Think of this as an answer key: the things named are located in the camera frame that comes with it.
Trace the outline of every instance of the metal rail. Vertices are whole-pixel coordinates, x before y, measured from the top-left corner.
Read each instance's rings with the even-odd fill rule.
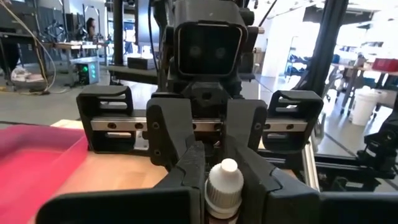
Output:
[[[219,119],[194,119],[192,121],[194,131],[216,132],[220,131],[222,124]],[[91,127],[94,131],[147,131],[147,120],[145,117],[97,117],[91,120]],[[268,119],[264,132],[302,132],[306,127],[307,122],[301,120]]]
[[[310,138],[308,144],[306,144],[304,150],[302,150],[304,177],[305,183],[308,186],[319,191],[317,165],[315,163],[315,156],[312,146],[313,143]]]

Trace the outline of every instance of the red box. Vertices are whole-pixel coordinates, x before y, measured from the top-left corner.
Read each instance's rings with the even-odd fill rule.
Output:
[[[0,130],[0,223],[26,224],[85,160],[87,147],[83,130]]]
[[[376,58],[372,65],[372,69],[384,72],[398,72],[398,60],[389,58]]]

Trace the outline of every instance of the dropper bottle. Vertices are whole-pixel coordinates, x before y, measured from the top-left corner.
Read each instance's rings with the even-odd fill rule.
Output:
[[[236,223],[243,182],[242,172],[233,159],[224,159],[211,168],[205,183],[206,223]]]

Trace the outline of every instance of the wooden tabletop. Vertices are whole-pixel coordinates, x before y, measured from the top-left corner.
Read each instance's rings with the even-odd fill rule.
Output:
[[[81,121],[66,119],[52,126],[83,129]],[[291,170],[286,172],[294,176]],[[86,160],[67,179],[56,195],[97,190],[151,188],[166,174],[167,171],[161,166],[153,165],[149,157],[88,152]]]
[[[103,47],[101,44],[73,44],[73,43],[43,43],[43,44],[51,45],[56,49],[64,49],[64,50],[100,49]]]
[[[398,76],[398,72],[387,72],[387,71],[375,70],[375,69],[371,69],[371,68],[364,68],[364,67],[358,67],[358,66],[353,66],[353,65],[341,65],[341,64],[337,64],[337,63],[332,63],[331,65],[332,66],[343,66],[348,69],[357,69],[357,70],[365,71],[365,72],[380,72],[380,73],[386,73],[386,74],[393,75],[393,76]]]

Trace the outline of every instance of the wire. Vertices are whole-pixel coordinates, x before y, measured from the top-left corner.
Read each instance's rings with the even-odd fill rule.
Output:
[[[155,48],[154,48],[154,40],[152,39],[152,23],[151,23],[151,2],[152,0],[149,0],[148,4],[148,26],[149,26],[149,40],[150,40],[150,47],[152,49],[152,56],[154,58],[154,63],[155,63],[155,69],[156,69],[156,74],[159,75],[159,68],[156,63],[156,56],[155,56]]]
[[[264,15],[264,17],[262,18],[262,20],[261,20],[261,22],[260,22],[260,24],[259,24],[259,27],[262,26],[262,24],[264,23],[264,21],[267,19],[267,16],[268,16],[269,13],[271,12],[271,10],[274,8],[274,6],[275,6],[275,4],[276,4],[277,1],[278,1],[278,0],[275,0],[275,1],[272,3],[271,7],[268,9],[267,13],[266,13],[266,14]]]
[[[35,40],[34,41],[34,44],[35,44],[35,46],[37,46],[37,44],[39,44],[42,48],[43,48],[43,51],[47,54],[47,56],[49,57],[49,59],[50,59],[50,61],[51,61],[51,63],[52,63],[52,65],[53,65],[53,68],[54,68],[54,76],[53,76],[53,79],[52,79],[52,82],[49,84],[49,81],[48,81],[48,79],[47,79],[47,76],[44,74],[43,75],[43,79],[45,80],[45,82],[46,82],[46,88],[45,88],[45,90],[43,91],[43,92],[45,92],[45,91],[49,91],[50,90],[50,88],[53,86],[53,84],[54,84],[54,82],[55,82],[55,77],[57,76],[57,68],[56,68],[56,66],[55,66],[55,63],[54,63],[54,61],[53,61],[53,59],[52,59],[52,57],[51,57],[51,55],[49,54],[49,52],[47,51],[47,49],[43,46],[43,44],[41,43],[41,41],[32,33],[32,31],[26,26],[26,24],[22,21],[22,20],[20,20],[9,8],[8,8],[8,6],[6,6],[6,3],[3,1],[3,0],[0,0],[0,4],[5,8],[5,10],[32,36],[32,38]],[[37,56],[38,56],[38,60],[39,60],[39,64],[40,64],[40,67],[41,67],[41,69],[42,69],[42,71],[44,71],[44,64],[43,64],[43,61],[42,61],[42,56],[41,56],[41,54],[39,54],[39,50],[38,50],[38,48],[37,47],[35,47],[35,49],[36,49],[36,54],[37,54]]]

